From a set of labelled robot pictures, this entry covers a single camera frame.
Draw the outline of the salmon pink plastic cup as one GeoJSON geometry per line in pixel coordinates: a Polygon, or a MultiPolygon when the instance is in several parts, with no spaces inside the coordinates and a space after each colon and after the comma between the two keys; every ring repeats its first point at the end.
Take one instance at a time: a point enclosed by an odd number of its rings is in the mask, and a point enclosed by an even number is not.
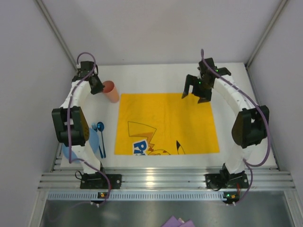
{"type": "Polygon", "coordinates": [[[107,80],[103,82],[103,85],[103,94],[109,99],[110,102],[117,103],[119,101],[119,93],[114,82],[107,80]]]}

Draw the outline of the blue metallic fork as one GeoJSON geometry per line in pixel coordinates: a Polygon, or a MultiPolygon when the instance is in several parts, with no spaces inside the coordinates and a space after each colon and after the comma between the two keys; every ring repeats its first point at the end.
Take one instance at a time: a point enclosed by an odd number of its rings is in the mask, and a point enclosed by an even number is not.
{"type": "Polygon", "coordinates": [[[100,147],[100,142],[99,142],[99,136],[98,136],[97,126],[96,126],[96,124],[92,124],[91,127],[92,127],[92,129],[95,131],[95,135],[96,135],[97,140],[98,140],[98,149],[99,149],[100,157],[101,157],[101,159],[103,159],[104,156],[103,156],[103,153],[102,153],[102,149],[101,149],[101,147],[100,147]]]}

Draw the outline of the light blue plastic plate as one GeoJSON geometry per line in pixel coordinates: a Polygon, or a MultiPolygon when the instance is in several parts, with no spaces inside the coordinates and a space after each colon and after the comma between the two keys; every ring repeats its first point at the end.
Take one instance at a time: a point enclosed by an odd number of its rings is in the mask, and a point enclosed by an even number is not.
{"type": "MultiPolygon", "coordinates": [[[[90,144],[90,147],[91,147],[94,155],[96,155],[97,152],[98,152],[98,140],[97,140],[97,137],[95,135],[95,131],[92,128],[89,129],[89,140],[88,140],[88,142],[90,144]]],[[[64,144],[62,145],[62,153],[63,153],[63,155],[66,159],[69,158],[69,148],[67,146],[65,146],[64,144]]]]}

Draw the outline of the yellow Pikachu placemat cloth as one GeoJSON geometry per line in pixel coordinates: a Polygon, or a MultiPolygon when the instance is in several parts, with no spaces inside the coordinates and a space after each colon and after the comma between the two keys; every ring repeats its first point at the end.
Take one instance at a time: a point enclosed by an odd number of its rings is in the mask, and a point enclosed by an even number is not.
{"type": "Polygon", "coordinates": [[[179,93],[122,94],[116,155],[166,156],[219,153],[210,103],[179,93]]]}

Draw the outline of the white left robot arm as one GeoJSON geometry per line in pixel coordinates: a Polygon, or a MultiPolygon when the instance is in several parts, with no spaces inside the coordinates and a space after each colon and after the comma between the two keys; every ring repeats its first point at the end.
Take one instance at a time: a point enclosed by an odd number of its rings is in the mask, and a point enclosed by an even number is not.
{"type": "Polygon", "coordinates": [[[79,162],[83,172],[88,175],[100,172],[102,164],[89,143],[90,128],[82,106],[88,96],[101,93],[103,89],[96,63],[82,61],[77,64],[76,75],[65,101],[52,110],[55,134],[67,149],[68,162],[79,162]]]}

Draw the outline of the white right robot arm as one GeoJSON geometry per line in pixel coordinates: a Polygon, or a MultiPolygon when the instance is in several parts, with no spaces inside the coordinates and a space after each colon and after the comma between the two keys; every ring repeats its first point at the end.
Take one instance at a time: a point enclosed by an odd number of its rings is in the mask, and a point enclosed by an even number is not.
{"type": "Polygon", "coordinates": [[[230,175],[239,174],[244,171],[253,146],[267,137],[269,109],[245,95],[231,72],[226,67],[216,67],[212,58],[202,58],[197,69],[199,76],[187,75],[182,97],[187,97],[192,87],[192,94],[199,98],[198,103],[207,103],[215,90],[233,110],[236,116],[232,127],[234,145],[222,170],[230,175]]]}

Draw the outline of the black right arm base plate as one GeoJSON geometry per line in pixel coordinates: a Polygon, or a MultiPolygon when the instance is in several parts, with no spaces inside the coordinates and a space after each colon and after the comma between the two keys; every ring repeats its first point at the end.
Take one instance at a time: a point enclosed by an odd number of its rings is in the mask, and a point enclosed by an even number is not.
{"type": "Polygon", "coordinates": [[[221,174],[206,174],[205,182],[207,189],[219,191],[220,189],[247,189],[249,186],[248,178],[245,173],[232,174],[225,177],[221,174]]]}

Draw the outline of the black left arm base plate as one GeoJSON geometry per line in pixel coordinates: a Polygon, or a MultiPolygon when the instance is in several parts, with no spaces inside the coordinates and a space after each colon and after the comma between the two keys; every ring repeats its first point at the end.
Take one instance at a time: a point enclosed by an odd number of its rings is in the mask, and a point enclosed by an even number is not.
{"type": "MultiPolygon", "coordinates": [[[[120,189],[122,184],[121,174],[106,174],[108,178],[111,189],[120,189]]],[[[80,183],[81,189],[108,189],[109,185],[107,179],[100,173],[94,174],[83,174],[80,183]]]]}

